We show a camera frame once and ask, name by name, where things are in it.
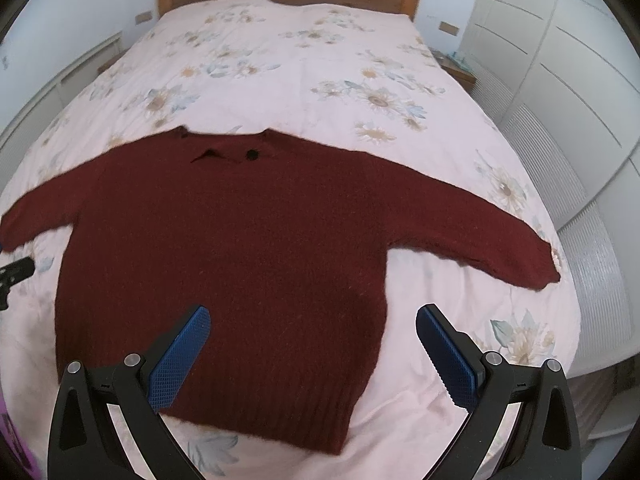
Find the red knit sweater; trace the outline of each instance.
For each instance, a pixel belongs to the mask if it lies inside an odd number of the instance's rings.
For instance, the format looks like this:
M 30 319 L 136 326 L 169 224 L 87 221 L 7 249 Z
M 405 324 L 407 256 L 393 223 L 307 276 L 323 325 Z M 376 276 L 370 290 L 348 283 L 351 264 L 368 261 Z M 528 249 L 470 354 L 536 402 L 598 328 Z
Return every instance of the red knit sweater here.
M 560 279 L 549 245 L 485 200 L 273 130 L 115 148 L 18 200 L 0 244 L 66 224 L 60 374 L 143 351 L 199 303 L 212 333 L 167 413 L 330 453 L 376 366 L 389 247 L 529 288 Z

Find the silver screw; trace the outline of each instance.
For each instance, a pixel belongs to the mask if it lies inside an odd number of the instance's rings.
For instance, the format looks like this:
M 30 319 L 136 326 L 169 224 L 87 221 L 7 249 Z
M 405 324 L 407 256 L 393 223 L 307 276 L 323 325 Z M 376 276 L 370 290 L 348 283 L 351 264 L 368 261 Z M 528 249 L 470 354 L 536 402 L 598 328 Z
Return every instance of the silver screw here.
M 489 352 L 486 355 L 486 361 L 491 365 L 497 366 L 502 362 L 502 356 L 498 352 Z
M 549 359 L 549 361 L 546 362 L 546 365 L 552 372 L 559 372 L 560 370 L 562 370 L 560 363 L 555 359 Z
M 127 366 L 135 366 L 140 362 L 140 356 L 138 354 L 129 354 L 124 358 L 124 364 Z
M 70 374 L 75 374 L 80 368 L 82 368 L 80 361 L 73 361 L 72 363 L 69 363 L 68 367 L 66 367 L 66 371 Z

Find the purple object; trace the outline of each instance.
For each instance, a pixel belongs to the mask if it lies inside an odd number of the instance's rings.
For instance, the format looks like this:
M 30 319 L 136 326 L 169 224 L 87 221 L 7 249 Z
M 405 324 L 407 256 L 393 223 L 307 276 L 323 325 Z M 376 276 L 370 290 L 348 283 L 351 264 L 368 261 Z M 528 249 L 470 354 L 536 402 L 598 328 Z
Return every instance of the purple object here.
M 0 435 L 4 438 L 9 449 L 15 456 L 16 462 L 33 478 L 41 480 L 42 474 L 29 448 L 18 436 L 14 424 L 7 412 L 4 397 L 2 396 L 2 386 L 0 385 Z

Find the sweater sleeve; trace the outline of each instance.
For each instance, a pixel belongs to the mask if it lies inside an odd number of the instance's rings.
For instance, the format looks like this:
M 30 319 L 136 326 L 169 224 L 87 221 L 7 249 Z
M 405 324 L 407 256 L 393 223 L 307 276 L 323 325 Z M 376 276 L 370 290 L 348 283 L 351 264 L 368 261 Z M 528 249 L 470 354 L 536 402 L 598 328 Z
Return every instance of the sweater sleeve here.
M 558 282 L 551 246 L 522 220 L 458 187 L 367 155 L 390 246 L 422 249 L 540 290 Z
M 36 236 L 74 224 L 104 171 L 108 153 L 48 180 L 18 200 L 0 221 L 0 248 L 13 251 Z

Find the triangular cutout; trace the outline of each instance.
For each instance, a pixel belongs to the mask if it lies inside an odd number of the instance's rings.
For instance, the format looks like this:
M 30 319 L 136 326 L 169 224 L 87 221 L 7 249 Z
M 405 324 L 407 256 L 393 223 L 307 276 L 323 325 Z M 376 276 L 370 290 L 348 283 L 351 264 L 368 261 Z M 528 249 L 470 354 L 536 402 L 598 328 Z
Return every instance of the triangular cutout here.
M 60 449 L 66 451 L 84 444 L 86 444 L 86 431 L 80 414 L 78 393 L 75 390 L 69 390 L 66 396 L 65 412 L 62 415 Z
M 569 433 L 564 398 L 557 388 L 551 392 L 542 443 L 545 446 L 557 447 L 565 451 L 571 448 L 571 434 Z

